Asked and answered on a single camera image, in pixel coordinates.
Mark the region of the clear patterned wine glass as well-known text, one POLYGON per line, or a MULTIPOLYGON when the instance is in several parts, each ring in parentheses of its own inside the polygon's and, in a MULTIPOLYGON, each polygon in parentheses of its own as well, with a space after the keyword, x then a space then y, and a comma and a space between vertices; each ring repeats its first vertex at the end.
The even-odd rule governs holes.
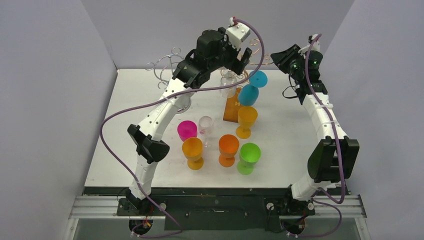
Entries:
MULTIPOLYGON (((231 70, 221 70, 220 86, 227 87, 237 82, 237 75, 231 70)), ((220 89, 220 94, 223 98, 232 98, 236 94, 236 87, 227 87, 220 89)))

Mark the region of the blue plastic wine glass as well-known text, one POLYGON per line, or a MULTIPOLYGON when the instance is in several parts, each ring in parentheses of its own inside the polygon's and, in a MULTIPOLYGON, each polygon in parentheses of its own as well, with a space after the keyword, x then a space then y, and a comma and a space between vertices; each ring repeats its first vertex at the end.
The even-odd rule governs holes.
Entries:
POLYGON ((259 88, 263 88, 268 83, 265 72, 258 70, 249 74, 249 83, 242 87, 238 101, 242 106, 253 106, 259 97, 259 88))

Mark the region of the gold wire glass rack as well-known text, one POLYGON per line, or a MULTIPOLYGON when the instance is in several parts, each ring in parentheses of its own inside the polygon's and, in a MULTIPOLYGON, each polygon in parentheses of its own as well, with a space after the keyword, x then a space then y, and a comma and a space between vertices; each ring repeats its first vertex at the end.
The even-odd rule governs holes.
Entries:
MULTIPOLYGON (((252 56, 256 55, 259 51, 262 50, 260 43, 261 43, 261 41, 258 38, 252 38, 249 41, 249 45, 251 47, 257 47, 256 50, 253 50, 252 56)), ((264 60, 263 60, 261 65, 266 66, 266 65, 270 65, 272 63, 273 62, 271 60, 270 54, 265 53, 264 54, 264 60)), ((249 65, 257 66, 258 63, 249 63, 249 65)), ((230 75, 228 75, 227 73, 224 73, 224 72, 225 71, 223 69, 220 70, 220 74, 221 74, 222 77, 224 77, 225 75, 230 76, 230 75)), ((248 77, 248 75, 249 75, 249 73, 247 72, 247 70, 244 70, 244 72, 241 75, 235 75, 233 77, 233 79, 236 82, 238 82, 238 81, 241 81, 244 78, 248 77)), ((223 90, 231 90, 232 92, 234 92, 232 97, 228 97, 226 99, 224 113, 223 113, 223 120, 224 121, 233 122, 233 123, 237 122, 237 113, 238 113, 238 110, 242 107, 242 105, 240 104, 240 102, 238 100, 238 96, 239 96, 239 93, 241 92, 243 86, 248 84, 248 83, 249 83, 249 81, 246 81, 245 83, 239 84, 236 87, 223 89, 223 90)))

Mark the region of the clear small wine glass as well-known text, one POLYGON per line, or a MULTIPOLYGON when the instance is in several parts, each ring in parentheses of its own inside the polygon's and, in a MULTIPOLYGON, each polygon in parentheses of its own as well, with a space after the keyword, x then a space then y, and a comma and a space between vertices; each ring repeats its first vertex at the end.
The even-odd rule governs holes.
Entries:
POLYGON ((210 146, 210 136, 213 132, 214 122, 210 116, 202 116, 198 121, 198 131, 205 148, 210 146))

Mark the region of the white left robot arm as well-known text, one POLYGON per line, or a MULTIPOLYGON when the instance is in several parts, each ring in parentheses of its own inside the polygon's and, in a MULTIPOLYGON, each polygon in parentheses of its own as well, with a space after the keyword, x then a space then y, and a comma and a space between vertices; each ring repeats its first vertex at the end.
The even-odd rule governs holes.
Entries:
POLYGON ((126 199, 136 215, 143 215, 149 210, 146 197, 150 195, 156 167, 170 151, 162 140, 167 126, 178 111, 190 102, 194 90, 210 79, 212 72, 222 67, 238 75, 244 71, 252 50, 246 48, 240 59, 238 55, 250 33, 250 28, 243 23, 203 31, 196 41, 196 47, 177 64, 160 97, 161 103, 141 122, 128 127, 127 132, 136 144, 137 166, 136 179, 126 193, 126 199))

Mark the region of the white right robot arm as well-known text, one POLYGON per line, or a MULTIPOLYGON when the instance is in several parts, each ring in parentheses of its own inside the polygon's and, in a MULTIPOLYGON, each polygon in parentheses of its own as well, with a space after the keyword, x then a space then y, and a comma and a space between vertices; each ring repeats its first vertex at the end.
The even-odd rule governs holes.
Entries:
POLYGON ((349 179, 360 150, 359 142, 348 136, 335 117, 328 91, 320 79, 323 54, 318 47, 310 53, 307 50, 294 44, 270 55, 278 69, 294 80, 296 95, 310 116, 318 139, 307 161, 307 174, 282 199, 282 207, 289 214, 296 213, 302 201, 311 199, 318 190, 349 179))

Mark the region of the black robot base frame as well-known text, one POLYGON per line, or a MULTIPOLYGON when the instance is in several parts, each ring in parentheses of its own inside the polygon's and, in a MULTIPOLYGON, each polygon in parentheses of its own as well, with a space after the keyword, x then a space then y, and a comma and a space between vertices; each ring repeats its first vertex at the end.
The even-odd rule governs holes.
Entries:
POLYGON ((300 233, 307 217, 315 216, 317 200, 296 200, 288 188, 155 187, 147 199, 136 200, 128 188, 99 189, 90 221, 127 221, 128 229, 143 238, 164 238, 185 231, 264 229, 300 233))

